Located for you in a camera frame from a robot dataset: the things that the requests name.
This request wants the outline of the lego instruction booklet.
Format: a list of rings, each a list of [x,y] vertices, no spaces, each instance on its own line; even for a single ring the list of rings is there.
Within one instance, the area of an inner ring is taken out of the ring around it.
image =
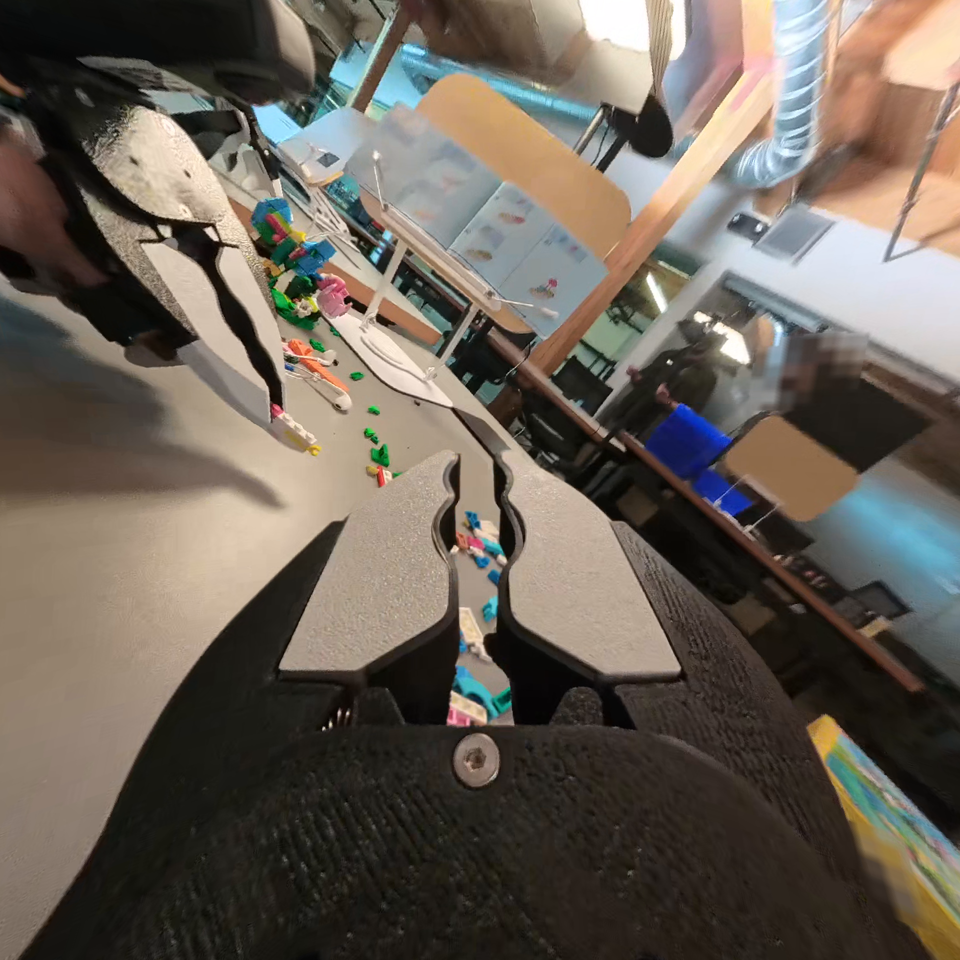
[[[399,102],[371,129],[346,173],[391,222],[449,256],[483,295],[542,335],[570,318],[607,275],[598,255],[532,185],[498,174]]]

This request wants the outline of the person's left hand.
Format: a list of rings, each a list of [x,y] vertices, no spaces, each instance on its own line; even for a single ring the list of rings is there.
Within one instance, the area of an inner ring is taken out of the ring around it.
[[[54,180],[16,134],[2,131],[1,243],[67,286],[108,283],[66,231],[67,208]]]

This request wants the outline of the black lamp head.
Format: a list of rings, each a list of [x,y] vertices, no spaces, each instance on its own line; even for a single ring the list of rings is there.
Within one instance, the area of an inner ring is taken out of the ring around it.
[[[655,93],[648,94],[642,110],[635,115],[629,136],[630,149],[649,160],[666,157],[674,147],[674,128]]]

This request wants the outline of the tan rounded wooden panel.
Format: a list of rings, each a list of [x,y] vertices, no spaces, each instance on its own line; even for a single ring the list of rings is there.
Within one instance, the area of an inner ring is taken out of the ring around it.
[[[546,127],[483,81],[444,78],[415,113],[526,192],[596,258],[605,259],[631,222],[627,195]]]
[[[820,517],[860,482],[850,464],[778,414],[750,426],[718,463],[787,519],[800,523]]]

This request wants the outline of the white rounded panel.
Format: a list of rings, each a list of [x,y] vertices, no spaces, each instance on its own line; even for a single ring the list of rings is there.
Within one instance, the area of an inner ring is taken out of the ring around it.
[[[318,117],[274,150],[302,185],[324,187],[342,176],[347,162],[377,125],[367,114],[344,106]]]

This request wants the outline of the wall vent grille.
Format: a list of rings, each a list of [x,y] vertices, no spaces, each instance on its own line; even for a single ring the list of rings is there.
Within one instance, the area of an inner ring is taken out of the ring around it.
[[[821,211],[795,203],[772,222],[753,244],[768,258],[797,263],[832,230],[836,221]]]

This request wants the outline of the wooden post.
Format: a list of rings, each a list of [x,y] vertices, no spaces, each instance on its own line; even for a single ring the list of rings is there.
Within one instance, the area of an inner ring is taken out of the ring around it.
[[[606,258],[604,280],[557,332],[531,352],[532,367],[544,375],[558,369],[690,204],[770,113],[774,93],[775,77],[770,65],[750,68],[738,78]]]

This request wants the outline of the white booklet stand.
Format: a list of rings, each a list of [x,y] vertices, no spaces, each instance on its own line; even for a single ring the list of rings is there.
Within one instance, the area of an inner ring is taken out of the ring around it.
[[[409,150],[362,147],[346,163],[345,171],[357,185],[372,194],[379,207],[380,223],[391,234],[394,246],[386,270],[369,297],[366,312],[344,315],[337,328],[346,342],[386,386],[404,396],[450,409],[452,402],[436,385],[440,370],[478,314],[491,316],[502,306],[527,307],[525,301],[507,298],[498,284],[475,266],[467,255],[454,250],[468,226],[478,223],[481,207],[474,187],[500,185],[499,180],[470,153],[463,154],[466,173],[455,173],[450,160],[440,163],[439,174],[428,177],[427,162],[414,160]],[[467,306],[432,365],[422,369],[377,321],[380,306],[393,289],[393,281],[406,255],[427,262],[446,282],[466,297]]]

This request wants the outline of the black office chair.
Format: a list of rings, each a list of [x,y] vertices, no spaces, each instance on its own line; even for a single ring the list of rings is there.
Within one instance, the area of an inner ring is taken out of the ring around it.
[[[576,356],[567,358],[551,377],[564,398],[582,414],[594,416],[613,389]],[[571,417],[545,395],[532,388],[521,389],[523,434],[537,461],[570,480],[582,473],[594,445]]]

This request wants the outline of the orange brick separator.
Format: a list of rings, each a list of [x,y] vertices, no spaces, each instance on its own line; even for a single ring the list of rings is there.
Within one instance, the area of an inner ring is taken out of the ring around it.
[[[300,339],[284,341],[283,350],[286,356],[296,358],[293,366],[306,370],[307,374],[313,378],[331,385],[341,393],[349,393],[349,386],[334,372],[338,362],[338,354],[335,350],[320,351],[310,342]]]

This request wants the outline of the colourful lego build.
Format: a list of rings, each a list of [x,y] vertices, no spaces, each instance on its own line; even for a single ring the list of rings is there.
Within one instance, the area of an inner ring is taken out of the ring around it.
[[[318,319],[333,321],[349,313],[346,282],[326,271],[336,247],[328,239],[309,240],[295,229],[286,199],[259,200],[250,224],[268,275],[274,308],[284,321],[312,330]]]

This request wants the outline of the colourful lego box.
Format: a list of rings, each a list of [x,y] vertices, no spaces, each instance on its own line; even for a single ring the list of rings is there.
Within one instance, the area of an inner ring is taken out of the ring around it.
[[[958,849],[832,717],[822,715],[807,732],[897,917],[933,958],[957,959]]]

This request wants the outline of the teal ventilation duct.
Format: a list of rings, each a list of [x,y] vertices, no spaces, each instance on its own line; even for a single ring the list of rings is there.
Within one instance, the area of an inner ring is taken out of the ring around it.
[[[426,95],[445,78],[464,75],[483,82],[522,111],[534,116],[556,117],[587,125],[600,109],[598,104],[572,100],[542,83],[509,76],[501,71],[465,65],[433,54],[415,44],[404,44],[400,47],[399,65],[420,95]]]

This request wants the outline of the white and pink lego assembly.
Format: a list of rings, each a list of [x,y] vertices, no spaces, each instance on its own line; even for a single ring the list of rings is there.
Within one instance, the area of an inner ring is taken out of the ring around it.
[[[270,404],[268,432],[271,437],[290,450],[308,453],[314,457],[321,452],[317,438],[277,404]]]

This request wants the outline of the silver ventilation duct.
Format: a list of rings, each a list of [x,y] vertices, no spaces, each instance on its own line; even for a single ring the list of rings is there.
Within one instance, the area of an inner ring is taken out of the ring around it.
[[[779,86],[772,132],[740,150],[726,165],[730,180],[751,190],[769,189],[800,174],[820,140],[831,5],[775,1],[773,21]]]

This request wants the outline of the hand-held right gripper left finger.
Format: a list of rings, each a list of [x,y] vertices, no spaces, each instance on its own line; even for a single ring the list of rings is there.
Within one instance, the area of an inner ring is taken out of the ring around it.
[[[460,455],[442,450],[351,512],[279,664],[350,695],[389,690],[403,719],[447,721],[459,657],[458,575],[446,536]]]

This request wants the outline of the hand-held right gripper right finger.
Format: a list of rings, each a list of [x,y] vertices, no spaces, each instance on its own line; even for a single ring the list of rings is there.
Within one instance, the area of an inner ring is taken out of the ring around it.
[[[674,683],[683,666],[614,525],[517,450],[495,454],[503,546],[498,653],[513,720],[546,725],[569,690]]]

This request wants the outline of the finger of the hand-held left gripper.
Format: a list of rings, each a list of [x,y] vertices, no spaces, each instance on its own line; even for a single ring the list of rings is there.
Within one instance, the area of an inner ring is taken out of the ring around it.
[[[221,400],[256,426],[270,426],[271,403],[240,342],[221,313],[213,286],[213,245],[243,251],[268,300],[269,290],[246,233],[175,232],[168,238],[137,237],[124,249],[124,263],[185,337],[175,349]]]
[[[286,377],[275,311],[243,250],[213,245],[213,286],[226,325],[238,340],[268,402],[286,408]]]

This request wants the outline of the blue storage bin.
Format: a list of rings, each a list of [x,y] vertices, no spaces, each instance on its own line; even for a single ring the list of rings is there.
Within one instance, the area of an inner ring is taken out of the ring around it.
[[[644,441],[645,450],[683,481],[692,482],[733,444],[686,404],[678,404]]]
[[[689,483],[703,500],[729,517],[737,518],[756,506],[734,481],[710,466],[699,471]]]

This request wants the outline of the pile of lego pieces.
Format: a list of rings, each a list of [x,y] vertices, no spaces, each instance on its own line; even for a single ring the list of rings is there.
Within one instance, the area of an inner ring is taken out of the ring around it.
[[[465,576],[466,598],[459,606],[459,653],[448,700],[450,727],[483,727],[513,722],[513,694],[491,645],[498,628],[499,586],[506,555],[497,525],[466,510],[450,556]]]

